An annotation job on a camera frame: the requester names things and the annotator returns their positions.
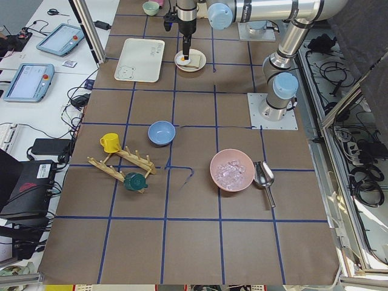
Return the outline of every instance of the scissors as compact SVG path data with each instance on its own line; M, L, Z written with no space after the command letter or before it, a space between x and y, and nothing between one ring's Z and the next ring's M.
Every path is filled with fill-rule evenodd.
M70 16L70 15L66 15L66 14L61 14L57 9L55 8L51 8L48 12L47 12L48 15L63 15L63 16Z

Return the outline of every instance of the keyboard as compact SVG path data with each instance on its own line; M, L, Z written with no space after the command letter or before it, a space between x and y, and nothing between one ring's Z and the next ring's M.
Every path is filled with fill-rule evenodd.
M0 125L0 149L10 153L13 144L16 141L20 125L16 123Z

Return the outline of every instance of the table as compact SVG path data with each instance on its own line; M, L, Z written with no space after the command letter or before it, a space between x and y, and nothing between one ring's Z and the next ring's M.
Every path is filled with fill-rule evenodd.
M86 3L94 21L100 20L110 24L113 22L118 0L88 0ZM70 16L48 15L47 11L50 8L54 8L53 6L61 13ZM33 24L33 22L38 19L48 22L48 26L43 29L43 32L50 32L61 23L68 23L70 25L79 27L70 4L66 0L55 1L55 4L53 4L50 0L43 0L36 13L27 23L27 26ZM39 30L43 25L43 22L37 22L37 24L33 25L32 28ZM96 31L101 40L102 46L105 47L109 31L102 30L100 28L96 28ZM24 47L23 51L14 52L10 57L4 58L0 62L0 70L17 70L19 65L23 62L50 63L54 65L55 71L59 73L90 74L92 71L97 69L97 65L93 59L92 54L90 53L85 39L82 40L79 45L75 47L68 55L56 56L36 49L36 45L42 41L45 36L34 31L32 32L33 36ZM62 66L62 63L66 60L77 62L76 67L69 68Z
M112 1L89 1L92 5L90 9L94 20L105 21L112 23L113 17L118 5L117 0ZM52 30L62 22L68 22L73 25L77 25L75 16L70 9L68 1L56 1L55 7L64 14L69 14L70 17L65 16L49 16L47 10L52 8L52 1L43 0L36 13L32 16L31 20L26 24L27 26L32 24L36 19L43 19L49 22L49 26L44 31ZM97 29L99 37L103 46L106 44L109 32L105 30ZM79 86L83 80L88 77L89 74L97 69L97 66L92 58L89 48L86 42L82 42L79 47L71 52L69 57L72 60L78 61L75 68L70 69L61 66L64 58L60 58L48 53L43 53L35 48L35 45L42 39L38 33L35 33L21 53L15 53L9 58L5 58L0 62L0 69L4 71L0 74L1 81L10 81L16 73L16 69L22 62L42 62L52 63L55 66L55 75L52 80L52 84L48 89L48 92L41 102L36 104L24 104L17 102L4 102L0 99L0 123L3 122L15 122L20 124L29 124L36 129L40 129L48 133L50 136L59 137L66 133L69 128L61 120L61 113L64 106L68 102L67 91L72 87ZM8 84L0 83L0 89L7 90ZM81 89L78 93L88 93L90 91ZM75 109L69 108L68 110L71 117L79 116L79 112ZM18 141L13 146L11 154L19 161L27 160L26 150L34 143L36 138L47 138L45 134L33 130L30 127L21 126L21 130L18 135ZM39 156L39 159L52 159L56 161L55 156ZM56 174L56 181L62 184L65 177L66 169ZM49 205L49 211L55 212L58 205L59 197L56 196L51 199ZM46 239L48 233L43 234L42 239ZM18 262L18 265L25 266L28 261L32 261L37 268L41 262L42 253L34 253L31 259ZM28 290L41 290L42 285L29 286Z
M338 258L309 145L299 130L253 130L247 92L266 92L261 64L276 44L238 41L237 26L216 32L199 19L192 47L206 55L196 73L178 70L176 26L163 29L142 1L121 1L39 270L46 284L325 284ZM113 78L124 41L163 39L156 83ZM176 125L176 138L157 147L147 138L157 120ZM104 159L99 139L116 132L122 146L150 155L158 173L143 193L87 162ZM212 156L240 149L275 173L271 209L264 192L218 189ZM116 156L118 170L140 169Z

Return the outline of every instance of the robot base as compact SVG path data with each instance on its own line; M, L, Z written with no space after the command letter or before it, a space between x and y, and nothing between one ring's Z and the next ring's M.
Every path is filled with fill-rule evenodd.
M276 41L275 33L272 29L258 28L255 24L263 22L265 26L272 26L271 22L267 21L253 21L246 23L237 23L238 34L241 41L262 41L274 42Z
M266 93L248 93L250 124L253 128L275 130L298 130L293 110L287 111L282 120L269 121L259 112L261 102L267 98Z

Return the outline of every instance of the yellow cup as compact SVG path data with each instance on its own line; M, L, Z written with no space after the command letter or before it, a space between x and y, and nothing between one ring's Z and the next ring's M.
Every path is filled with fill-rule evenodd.
M107 133L99 140L99 143L104 147L106 153L117 153L121 150L117 133Z

